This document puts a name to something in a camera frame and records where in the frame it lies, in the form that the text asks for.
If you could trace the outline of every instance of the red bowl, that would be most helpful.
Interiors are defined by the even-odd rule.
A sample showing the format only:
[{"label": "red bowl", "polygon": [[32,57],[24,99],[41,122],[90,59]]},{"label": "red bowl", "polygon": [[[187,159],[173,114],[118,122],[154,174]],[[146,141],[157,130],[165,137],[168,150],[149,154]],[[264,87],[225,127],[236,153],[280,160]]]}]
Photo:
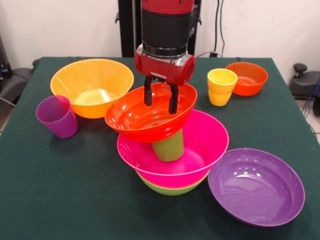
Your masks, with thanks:
[{"label": "red bowl", "polygon": [[235,62],[226,67],[233,71],[238,80],[233,93],[241,96],[252,96],[260,92],[268,80],[268,73],[261,66],[250,62]]},{"label": "red bowl", "polygon": [[106,124],[127,138],[142,143],[159,142],[178,132],[196,104],[196,89],[186,83],[179,86],[177,113],[169,114],[170,86],[157,82],[151,84],[151,88],[151,106],[145,105],[144,87],[139,87],[108,109],[104,118]]}]

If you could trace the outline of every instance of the plastic bowl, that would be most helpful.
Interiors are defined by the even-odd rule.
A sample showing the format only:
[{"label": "plastic bowl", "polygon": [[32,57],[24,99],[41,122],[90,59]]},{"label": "plastic bowl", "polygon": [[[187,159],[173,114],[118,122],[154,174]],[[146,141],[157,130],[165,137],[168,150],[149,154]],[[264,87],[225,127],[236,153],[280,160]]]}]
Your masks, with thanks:
[{"label": "plastic bowl", "polygon": [[151,84],[151,88],[151,106],[145,105],[144,87],[139,87],[109,108],[105,115],[106,124],[129,139],[142,143],[159,142],[177,133],[196,104],[196,89],[186,83],[179,86],[177,113],[169,114],[170,86],[157,82]]},{"label": "plastic bowl", "polygon": [[208,182],[219,204],[240,221],[276,227],[293,220],[305,203],[304,186],[280,158],[257,149],[227,151]]},{"label": "plastic bowl", "polygon": [[178,196],[178,195],[182,195],[182,194],[186,194],[186,193],[190,192],[191,190],[195,189],[207,177],[207,175],[205,175],[203,177],[203,179],[201,179],[200,181],[196,182],[195,184],[193,184],[191,186],[187,186],[187,187],[183,187],[183,188],[167,188],[167,187],[161,187],[161,186],[157,186],[157,185],[152,184],[151,182],[149,182],[146,179],[144,179],[138,173],[138,176],[141,178],[141,180],[149,188],[151,188],[153,191],[155,191],[155,192],[157,192],[159,194],[167,195],[167,196]]},{"label": "plastic bowl", "polygon": [[86,59],[61,68],[52,77],[50,88],[71,102],[73,111],[84,118],[97,119],[126,94],[134,83],[132,71],[120,62]]},{"label": "plastic bowl", "polygon": [[238,76],[233,93],[252,96],[260,92],[268,80],[268,73],[261,66],[250,62],[235,62],[226,67]]},{"label": "plastic bowl", "polygon": [[213,116],[193,110],[182,128],[184,153],[172,162],[160,161],[151,144],[120,134],[121,158],[150,183],[163,188],[185,188],[199,182],[229,145],[226,128]]}]

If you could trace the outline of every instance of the green cup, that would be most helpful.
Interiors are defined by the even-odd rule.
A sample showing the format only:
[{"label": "green cup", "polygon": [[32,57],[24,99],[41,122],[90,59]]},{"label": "green cup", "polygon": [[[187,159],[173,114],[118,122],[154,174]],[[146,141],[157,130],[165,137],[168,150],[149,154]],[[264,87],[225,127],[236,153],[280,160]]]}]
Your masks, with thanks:
[{"label": "green cup", "polygon": [[173,162],[177,160],[185,151],[182,129],[171,137],[163,141],[153,142],[151,145],[159,160],[163,162]]}]

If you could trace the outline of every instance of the cup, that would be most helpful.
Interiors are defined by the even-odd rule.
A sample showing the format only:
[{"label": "cup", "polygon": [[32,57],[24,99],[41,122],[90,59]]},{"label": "cup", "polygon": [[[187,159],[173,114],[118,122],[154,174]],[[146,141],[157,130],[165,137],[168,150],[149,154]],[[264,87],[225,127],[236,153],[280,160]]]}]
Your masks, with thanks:
[{"label": "cup", "polygon": [[228,103],[234,90],[238,76],[231,70],[216,68],[208,72],[208,94],[210,102],[215,106]]},{"label": "cup", "polygon": [[68,98],[49,96],[39,103],[35,115],[58,138],[66,139],[78,130],[78,122]]},{"label": "cup", "polygon": [[152,148],[160,161],[173,162],[179,159],[185,151],[182,129],[171,137],[151,143]]}]

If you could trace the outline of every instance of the yellow cup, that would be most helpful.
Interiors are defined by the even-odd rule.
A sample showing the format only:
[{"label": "yellow cup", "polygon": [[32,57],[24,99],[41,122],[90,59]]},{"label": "yellow cup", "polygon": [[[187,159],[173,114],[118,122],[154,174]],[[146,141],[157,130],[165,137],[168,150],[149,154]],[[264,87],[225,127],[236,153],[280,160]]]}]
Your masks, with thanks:
[{"label": "yellow cup", "polygon": [[224,106],[229,101],[238,76],[231,70],[216,68],[208,72],[208,93],[210,102],[215,106]]}]

